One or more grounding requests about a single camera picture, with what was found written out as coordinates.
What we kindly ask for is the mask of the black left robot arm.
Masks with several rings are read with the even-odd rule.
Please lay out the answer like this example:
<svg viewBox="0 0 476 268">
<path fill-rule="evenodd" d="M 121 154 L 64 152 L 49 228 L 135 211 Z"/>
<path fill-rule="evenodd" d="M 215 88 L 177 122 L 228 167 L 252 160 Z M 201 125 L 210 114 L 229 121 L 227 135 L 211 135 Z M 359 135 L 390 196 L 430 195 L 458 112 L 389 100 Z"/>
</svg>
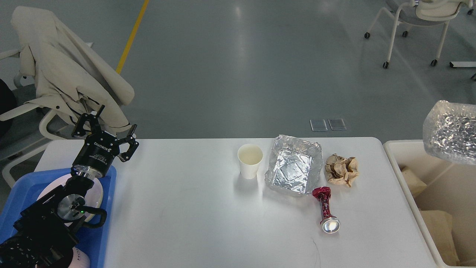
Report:
<svg viewBox="0 0 476 268">
<path fill-rule="evenodd" d="M 139 146 L 133 124 L 125 138 L 102 130 L 96 113 L 84 113 L 72 136 L 85 136 L 84 145 L 73 162 L 70 178 L 21 212 L 14 223 L 17 233 L 1 244 L 2 268 L 32 268 L 37 264 L 50 267 L 73 251 L 81 227 L 102 227 L 107 219 L 104 209 L 86 205 L 85 196 L 95 178 L 103 178 L 118 157 L 129 161 Z"/>
</svg>

